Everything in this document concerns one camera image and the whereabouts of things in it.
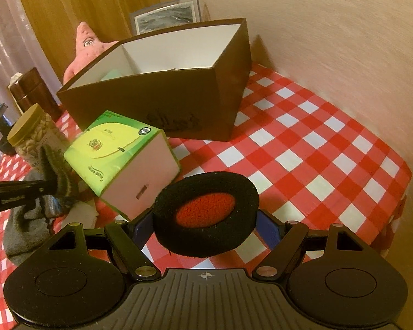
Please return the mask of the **brown cardboard box white inside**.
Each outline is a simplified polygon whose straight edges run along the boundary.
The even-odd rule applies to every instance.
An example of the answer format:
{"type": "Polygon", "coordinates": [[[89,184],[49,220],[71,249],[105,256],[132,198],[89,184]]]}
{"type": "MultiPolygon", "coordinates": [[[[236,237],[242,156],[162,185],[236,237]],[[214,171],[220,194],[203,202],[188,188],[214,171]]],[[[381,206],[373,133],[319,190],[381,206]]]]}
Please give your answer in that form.
{"type": "Polygon", "coordinates": [[[81,129],[109,110],[169,137],[230,140],[251,71],[244,18],[121,40],[57,92],[81,129]]]}

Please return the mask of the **dark glass dome container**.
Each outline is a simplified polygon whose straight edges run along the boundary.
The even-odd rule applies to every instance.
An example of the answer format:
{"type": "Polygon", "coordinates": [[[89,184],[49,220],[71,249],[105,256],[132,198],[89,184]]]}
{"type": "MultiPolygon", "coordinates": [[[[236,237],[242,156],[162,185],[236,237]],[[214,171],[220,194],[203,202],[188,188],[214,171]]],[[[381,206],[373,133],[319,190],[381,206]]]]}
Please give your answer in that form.
{"type": "Polygon", "coordinates": [[[5,115],[7,109],[8,106],[6,104],[0,105],[0,151],[7,156],[14,156],[16,155],[16,151],[7,139],[7,136],[12,129],[12,124],[5,115]]]}

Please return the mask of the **pink starfish plush toy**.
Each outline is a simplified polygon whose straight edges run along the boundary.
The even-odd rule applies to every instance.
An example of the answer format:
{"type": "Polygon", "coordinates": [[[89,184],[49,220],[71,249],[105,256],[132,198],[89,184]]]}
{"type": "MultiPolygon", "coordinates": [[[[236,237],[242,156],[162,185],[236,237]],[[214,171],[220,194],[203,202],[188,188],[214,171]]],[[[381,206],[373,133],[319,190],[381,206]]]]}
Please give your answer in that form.
{"type": "Polygon", "coordinates": [[[67,84],[85,66],[116,43],[117,41],[101,42],[90,26],[86,22],[81,22],[76,30],[76,56],[65,69],[63,84],[67,84]]]}

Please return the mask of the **black red round ear pad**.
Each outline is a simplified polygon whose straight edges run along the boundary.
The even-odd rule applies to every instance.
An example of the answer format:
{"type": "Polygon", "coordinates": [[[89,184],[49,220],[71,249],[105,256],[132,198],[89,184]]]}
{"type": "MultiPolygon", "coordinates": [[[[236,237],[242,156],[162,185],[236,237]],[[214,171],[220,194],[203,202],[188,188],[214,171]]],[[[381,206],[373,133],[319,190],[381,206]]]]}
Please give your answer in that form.
{"type": "Polygon", "coordinates": [[[208,172],[164,188],[153,207],[153,229],[170,252],[206,258],[238,247],[256,226],[260,196],[241,174],[208,172]]]}

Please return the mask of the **sheer white curtain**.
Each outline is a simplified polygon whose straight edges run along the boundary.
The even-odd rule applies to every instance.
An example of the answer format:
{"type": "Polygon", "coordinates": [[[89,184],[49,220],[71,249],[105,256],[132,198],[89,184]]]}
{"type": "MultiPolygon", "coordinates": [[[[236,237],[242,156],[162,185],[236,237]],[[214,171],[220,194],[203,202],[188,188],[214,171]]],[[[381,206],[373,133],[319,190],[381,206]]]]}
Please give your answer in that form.
{"type": "Polygon", "coordinates": [[[11,76],[33,67],[55,95],[61,83],[36,38],[21,0],[0,0],[0,104],[7,104],[12,113],[17,108],[8,93],[11,76]]]}

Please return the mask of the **framed grey picture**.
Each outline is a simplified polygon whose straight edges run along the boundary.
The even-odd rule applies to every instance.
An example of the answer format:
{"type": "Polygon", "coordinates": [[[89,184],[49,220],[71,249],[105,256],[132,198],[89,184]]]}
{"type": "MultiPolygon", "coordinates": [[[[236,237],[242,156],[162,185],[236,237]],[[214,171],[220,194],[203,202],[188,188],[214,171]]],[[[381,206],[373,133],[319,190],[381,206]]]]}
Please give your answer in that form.
{"type": "Polygon", "coordinates": [[[200,21],[199,0],[162,2],[130,14],[133,36],[200,21]]]}

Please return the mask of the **grey fluffy towel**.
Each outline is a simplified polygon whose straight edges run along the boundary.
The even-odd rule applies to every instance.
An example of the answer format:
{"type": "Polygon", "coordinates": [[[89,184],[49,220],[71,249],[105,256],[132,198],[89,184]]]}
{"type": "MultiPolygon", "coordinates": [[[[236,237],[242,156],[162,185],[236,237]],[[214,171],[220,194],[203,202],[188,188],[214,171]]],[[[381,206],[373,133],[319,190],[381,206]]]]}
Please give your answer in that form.
{"type": "Polygon", "coordinates": [[[12,209],[3,236],[8,260],[16,266],[23,263],[50,238],[53,221],[69,211],[53,195],[41,196],[12,209]]]}

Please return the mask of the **striped grey blue knit sock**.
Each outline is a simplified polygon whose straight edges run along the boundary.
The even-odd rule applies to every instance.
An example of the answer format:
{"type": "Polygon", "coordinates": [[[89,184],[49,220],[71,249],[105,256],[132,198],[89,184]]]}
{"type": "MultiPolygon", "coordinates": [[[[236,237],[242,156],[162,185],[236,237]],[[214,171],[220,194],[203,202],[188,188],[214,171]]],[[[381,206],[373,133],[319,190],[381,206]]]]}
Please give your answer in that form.
{"type": "Polygon", "coordinates": [[[53,182],[52,195],[64,209],[70,209],[77,201],[79,190],[73,172],[59,151],[43,145],[39,152],[40,168],[46,181],[53,182]]]}

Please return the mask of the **green tissue pack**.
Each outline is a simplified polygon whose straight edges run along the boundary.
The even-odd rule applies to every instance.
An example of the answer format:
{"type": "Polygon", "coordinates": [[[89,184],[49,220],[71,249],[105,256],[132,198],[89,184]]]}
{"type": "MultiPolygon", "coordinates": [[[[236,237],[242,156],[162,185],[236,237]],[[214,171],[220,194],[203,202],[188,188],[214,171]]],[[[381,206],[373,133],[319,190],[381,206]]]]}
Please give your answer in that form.
{"type": "Polygon", "coordinates": [[[87,127],[64,158],[105,204],[130,221],[180,173],[162,129],[111,111],[87,127]]]}

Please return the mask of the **brown cylindrical canister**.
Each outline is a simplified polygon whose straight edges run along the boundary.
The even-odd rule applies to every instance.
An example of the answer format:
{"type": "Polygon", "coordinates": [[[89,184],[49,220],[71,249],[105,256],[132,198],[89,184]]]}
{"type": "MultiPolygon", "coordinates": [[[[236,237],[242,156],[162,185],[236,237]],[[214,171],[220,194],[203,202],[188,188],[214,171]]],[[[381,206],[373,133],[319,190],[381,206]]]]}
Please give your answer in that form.
{"type": "Polygon", "coordinates": [[[9,91],[21,112],[38,104],[55,122],[63,114],[36,67],[26,73],[16,72],[10,79],[9,91]]]}

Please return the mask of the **cashew jar with gold lid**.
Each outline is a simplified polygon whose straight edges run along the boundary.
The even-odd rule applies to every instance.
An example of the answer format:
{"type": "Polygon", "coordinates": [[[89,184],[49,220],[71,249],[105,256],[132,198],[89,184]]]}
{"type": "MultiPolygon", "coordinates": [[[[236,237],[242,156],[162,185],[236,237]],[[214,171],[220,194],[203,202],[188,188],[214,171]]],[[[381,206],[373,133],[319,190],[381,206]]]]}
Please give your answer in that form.
{"type": "Polygon", "coordinates": [[[40,155],[43,146],[49,146],[61,156],[70,142],[56,126],[49,114],[38,104],[32,105],[14,123],[7,141],[14,147],[17,155],[32,168],[40,169],[40,155]]]}

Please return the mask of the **white soft cloth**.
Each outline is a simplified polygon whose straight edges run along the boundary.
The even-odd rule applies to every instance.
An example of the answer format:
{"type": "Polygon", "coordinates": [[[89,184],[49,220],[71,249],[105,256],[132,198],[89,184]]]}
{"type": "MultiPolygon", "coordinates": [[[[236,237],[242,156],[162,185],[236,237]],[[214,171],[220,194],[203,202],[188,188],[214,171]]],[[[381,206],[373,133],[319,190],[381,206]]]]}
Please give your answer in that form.
{"type": "Polygon", "coordinates": [[[61,228],[70,223],[80,223],[84,229],[94,229],[98,215],[93,200],[87,203],[77,201],[62,221],[61,228]]]}

